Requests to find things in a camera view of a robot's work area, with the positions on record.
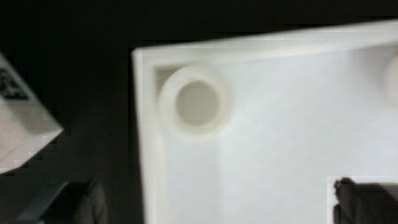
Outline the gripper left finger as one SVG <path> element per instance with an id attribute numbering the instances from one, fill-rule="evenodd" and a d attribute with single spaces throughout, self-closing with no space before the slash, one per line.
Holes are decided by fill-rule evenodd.
<path id="1" fill-rule="evenodd" d="M 106 199 L 95 179 L 46 185 L 19 214 L 19 224 L 106 224 Z"/>

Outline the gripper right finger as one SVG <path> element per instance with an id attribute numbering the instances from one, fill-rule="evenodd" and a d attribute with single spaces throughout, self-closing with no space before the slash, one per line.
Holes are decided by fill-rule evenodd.
<path id="1" fill-rule="evenodd" d="M 398 224 L 398 183 L 333 182 L 333 224 Z"/>

